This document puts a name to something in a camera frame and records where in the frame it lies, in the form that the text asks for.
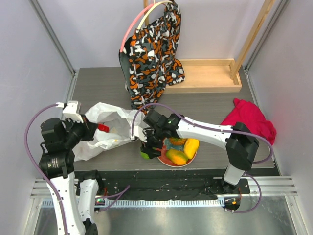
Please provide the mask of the red fake pepper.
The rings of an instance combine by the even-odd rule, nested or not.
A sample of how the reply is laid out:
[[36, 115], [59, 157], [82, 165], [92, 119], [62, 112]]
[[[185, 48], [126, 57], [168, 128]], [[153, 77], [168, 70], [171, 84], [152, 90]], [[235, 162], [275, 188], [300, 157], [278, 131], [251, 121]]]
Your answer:
[[100, 124], [100, 123], [98, 124], [97, 129], [99, 131], [106, 132], [106, 133], [108, 133], [110, 131], [109, 127], [107, 127], [103, 124]]

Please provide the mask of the green yellow fake papaya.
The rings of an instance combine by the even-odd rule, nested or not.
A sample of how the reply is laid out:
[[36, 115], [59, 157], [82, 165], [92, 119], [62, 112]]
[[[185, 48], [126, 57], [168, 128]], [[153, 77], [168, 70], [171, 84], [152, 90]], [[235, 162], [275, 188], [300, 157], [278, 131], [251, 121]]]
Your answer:
[[176, 150], [176, 149], [169, 149], [166, 152], [166, 156], [174, 164], [179, 165], [179, 166], [185, 165], [187, 161], [189, 160], [184, 152]]

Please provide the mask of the translucent white plastic bag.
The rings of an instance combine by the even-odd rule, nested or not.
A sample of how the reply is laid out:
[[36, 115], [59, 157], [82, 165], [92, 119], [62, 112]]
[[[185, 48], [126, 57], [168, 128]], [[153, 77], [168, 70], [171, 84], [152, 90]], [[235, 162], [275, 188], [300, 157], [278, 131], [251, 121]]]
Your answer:
[[86, 113], [87, 119], [98, 125], [94, 133], [93, 140], [81, 141], [73, 149], [77, 161], [87, 161], [96, 157], [103, 151], [130, 143], [131, 126], [135, 118], [134, 125], [142, 129], [148, 125], [144, 123], [144, 114], [136, 110], [127, 110], [118, 106], [99, 102], [92, 106]]

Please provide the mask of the yellow fake mango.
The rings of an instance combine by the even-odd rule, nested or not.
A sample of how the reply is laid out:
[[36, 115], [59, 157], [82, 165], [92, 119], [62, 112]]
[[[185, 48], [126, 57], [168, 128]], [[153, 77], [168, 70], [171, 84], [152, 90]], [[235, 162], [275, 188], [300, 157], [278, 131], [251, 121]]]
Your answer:
[[192, 159], [199, 147], [199, 140], [187, 139], [184, 144], [183, 152], [186, 154], [188, 159]]

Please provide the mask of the green bumpy fake fruit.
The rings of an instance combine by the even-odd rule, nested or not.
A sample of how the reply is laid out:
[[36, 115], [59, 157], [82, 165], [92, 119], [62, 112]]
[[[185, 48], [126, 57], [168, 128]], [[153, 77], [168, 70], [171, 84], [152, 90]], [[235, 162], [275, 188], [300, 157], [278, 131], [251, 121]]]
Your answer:
[[144, 159], [152, 159], [151, 148], [141, 146], [140, 154], [141, 154], [142, 158], [144, 158]]

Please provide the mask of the fake pineapple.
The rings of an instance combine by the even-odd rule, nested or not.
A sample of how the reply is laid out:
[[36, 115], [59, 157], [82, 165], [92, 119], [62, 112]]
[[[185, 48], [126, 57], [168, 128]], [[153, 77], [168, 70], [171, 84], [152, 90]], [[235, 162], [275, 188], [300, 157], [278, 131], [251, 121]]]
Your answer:
[[179, 151], [182, 151], [184, 148], [184, 145], [186, 143], [187, 139], [181, 139], [181, 138], [170, 138], [169, 143], [170, 147]]

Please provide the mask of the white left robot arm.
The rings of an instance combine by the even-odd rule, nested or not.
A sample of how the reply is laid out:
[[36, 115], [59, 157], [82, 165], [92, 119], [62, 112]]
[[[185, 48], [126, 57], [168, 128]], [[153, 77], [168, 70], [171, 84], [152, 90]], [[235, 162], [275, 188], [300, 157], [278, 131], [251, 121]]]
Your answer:
[[80, 141], [91, 141], [98, 125], [82, 117], [82, 122], [70, 118], [50, 118], [41, 124], [44, 142], [39, 167], [49, 179], [59, 235], [96, 235], [93, 220], [95, 197], [104, 189], [97, 170], [88, 171], [75, 182], [74, 147]]

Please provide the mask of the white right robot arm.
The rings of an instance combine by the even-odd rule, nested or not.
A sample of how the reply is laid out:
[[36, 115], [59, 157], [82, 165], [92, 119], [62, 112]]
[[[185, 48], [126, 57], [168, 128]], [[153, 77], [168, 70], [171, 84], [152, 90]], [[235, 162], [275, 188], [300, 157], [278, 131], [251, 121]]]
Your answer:
[[218, 126], [176, 114], [166, 117], [155, 110], [151, 110], [143, 121], [148, 125], [142, 131], [141, 153], [144, 158], [161, 156], [163, 141], [169, 138], [195, 139], [224, 149], [229, 164], [222, 177], [221, 188], [226, 193], [236, 191], [242, 175], [251, 169], [259, 148], [257, 139], [240, 122], [234, 126]]

